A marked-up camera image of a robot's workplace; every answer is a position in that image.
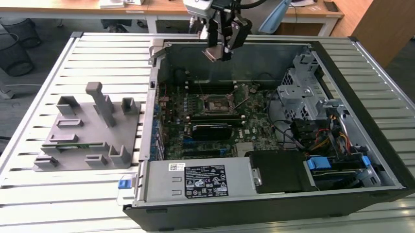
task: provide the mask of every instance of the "power supply label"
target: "power supply label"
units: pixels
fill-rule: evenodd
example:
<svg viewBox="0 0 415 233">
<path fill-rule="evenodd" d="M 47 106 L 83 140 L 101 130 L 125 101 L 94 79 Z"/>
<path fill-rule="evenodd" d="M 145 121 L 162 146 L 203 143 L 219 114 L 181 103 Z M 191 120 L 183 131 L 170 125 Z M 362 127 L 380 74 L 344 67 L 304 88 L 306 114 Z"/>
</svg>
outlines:
<svg viewBox="0 0 415 233">
<path fill-rule="evenodd" d="M 226 166 L 187 166 L 185 168 L 185 195 L 187 198 L 229 196 Z"/>
</svg>

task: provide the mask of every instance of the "small circuit board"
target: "small circuit board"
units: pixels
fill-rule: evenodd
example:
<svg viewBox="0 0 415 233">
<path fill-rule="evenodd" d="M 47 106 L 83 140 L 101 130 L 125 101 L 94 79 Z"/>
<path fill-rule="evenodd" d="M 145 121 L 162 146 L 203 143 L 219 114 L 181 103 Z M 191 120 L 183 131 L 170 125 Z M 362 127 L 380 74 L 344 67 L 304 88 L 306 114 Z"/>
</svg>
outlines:
<svg viewBox="0 0 415 233">
<path fill-rule="evenodd" d="M 250 82 L 231 83 L 219 91 L 206 84 L 162 85 L 165 160 L 238 157 L 235 145 L 246 142 L 255 150 L 277 150 L 276 129 L 267 118 L 272 92 Z M 207 125 L 227 129 L 197 140 L 198 127 Z"/>
</svg>

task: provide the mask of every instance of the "open computer tower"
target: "open computer tower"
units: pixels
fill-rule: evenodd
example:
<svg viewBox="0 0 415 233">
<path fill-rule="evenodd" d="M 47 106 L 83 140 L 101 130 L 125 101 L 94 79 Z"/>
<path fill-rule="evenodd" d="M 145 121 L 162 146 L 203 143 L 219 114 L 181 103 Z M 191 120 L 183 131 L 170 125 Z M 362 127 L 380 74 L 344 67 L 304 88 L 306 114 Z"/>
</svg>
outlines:
<svg viewBox="0 0 415 233">
<path fill-rule="evenodd" d="M 202 41 L 155 45 L 135 200 L 125 205 L 145 230 L 346 216 L 414 192 L 318 41 L 249 41 L 217 63 Z"/>
</svg>

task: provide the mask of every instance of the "black mesh trash bin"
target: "black mesh trash bin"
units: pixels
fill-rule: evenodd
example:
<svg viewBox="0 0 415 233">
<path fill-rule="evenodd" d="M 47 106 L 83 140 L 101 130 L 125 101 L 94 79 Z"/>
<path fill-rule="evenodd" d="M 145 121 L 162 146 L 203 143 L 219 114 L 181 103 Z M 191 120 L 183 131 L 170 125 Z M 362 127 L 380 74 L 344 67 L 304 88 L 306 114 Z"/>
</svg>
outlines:
<svg viewBox="0 0 415 233">
<path fill-rule="evenodd" d="M 10 76 L 22 76 L 31 72 L 34 63 L 15 34 L 0 34 L 0 68 Z"/>
<path fill-rule="evenodd" d="M 0 24 L 9 33 L 19 36 L 25 48 L 34 48 L 41 45 L 42 40 L 34 27 L 34 21 L 30 18 L 2 18 Z"/>
</svg>

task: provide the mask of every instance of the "blue latch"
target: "blue latch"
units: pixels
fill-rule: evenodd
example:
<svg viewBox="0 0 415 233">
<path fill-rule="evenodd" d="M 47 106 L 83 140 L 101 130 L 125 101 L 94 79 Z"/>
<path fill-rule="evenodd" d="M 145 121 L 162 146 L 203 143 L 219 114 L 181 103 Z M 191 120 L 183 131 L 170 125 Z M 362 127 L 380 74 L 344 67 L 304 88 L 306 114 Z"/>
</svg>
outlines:
<svg viewBox="0 0 415 233">
<path fill-rule="evenodd" d="M 369 157 L 366 155 L 362 156 L 362 161 L 364 161 L 366 167 L 369 167 L 372 165 L 372 162 L 370 162 Z"/>
<path fill-rule="evenodd" d="M 313 157 L 308 160 L 310 170 L 332 168 L 330 161 L 326 157 Z"/>
<path fill-rule="evenodd" d="M 221 155 L 226 155 L 227 150 L 229 150 L 227 148 L 221 149 Z"/>
<path fill-rule="evenodd" d="M 130 188 L 133 188 L 133 179 L 119 180 L 118 181 L 118 188 L 119 189 L 130 189 Z"/>
</svg>

